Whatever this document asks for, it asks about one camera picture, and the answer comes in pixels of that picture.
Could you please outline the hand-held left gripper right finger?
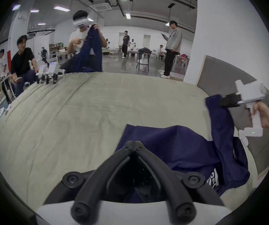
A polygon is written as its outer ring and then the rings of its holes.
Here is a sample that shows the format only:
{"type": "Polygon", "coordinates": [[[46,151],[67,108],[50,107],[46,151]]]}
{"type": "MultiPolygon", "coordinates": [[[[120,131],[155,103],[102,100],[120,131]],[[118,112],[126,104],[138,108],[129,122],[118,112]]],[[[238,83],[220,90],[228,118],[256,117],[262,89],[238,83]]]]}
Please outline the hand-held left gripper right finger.
{"type": "Polygon", "coordinates": [[[225,208],[215,190],[197,172],[181,173],[171,170],[161,159],[135,141],[135,154],[162,185],[169,203],[169,214],[175,223],[190,223],[197,216],[194,202],[214,210],[225,208]]]}

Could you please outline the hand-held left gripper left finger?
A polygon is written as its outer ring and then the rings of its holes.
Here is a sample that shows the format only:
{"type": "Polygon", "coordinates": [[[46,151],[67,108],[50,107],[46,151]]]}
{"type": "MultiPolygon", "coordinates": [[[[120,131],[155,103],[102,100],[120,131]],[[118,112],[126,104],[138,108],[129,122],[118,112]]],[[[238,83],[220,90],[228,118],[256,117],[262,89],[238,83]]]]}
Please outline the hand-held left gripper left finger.
{"type": "Polygon", "coordinates": [[[68,172],[54,187],[44,204],[74,201],[70,214],[78,224],[94,224],[99,211],[99,202],[107,182],[119,165],[130,160],[133,145],[115,152],[96,170],[80,173],[68,172]]]}

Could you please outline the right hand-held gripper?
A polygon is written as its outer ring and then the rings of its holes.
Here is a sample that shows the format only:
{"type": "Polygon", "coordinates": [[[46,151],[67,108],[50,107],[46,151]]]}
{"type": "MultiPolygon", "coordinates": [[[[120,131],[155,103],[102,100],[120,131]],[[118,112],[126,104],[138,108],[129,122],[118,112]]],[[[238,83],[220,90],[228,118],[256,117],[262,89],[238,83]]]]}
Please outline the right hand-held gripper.
{"type": "Polygon", "coordinates": [[[237,92],[226,95],[226,99],[220,100],[219,106],[222,108],[245,106],[249,110],[252,126],[238,131],[242,144],[247,147],[248,137],[262,137],[263,135],[260,113],[255,111],[254,106],[265,97],[266,89],[264,84],[258,80],[248,84],[243,84],[241,80],[237,80],[235,85],[237,92]]]}

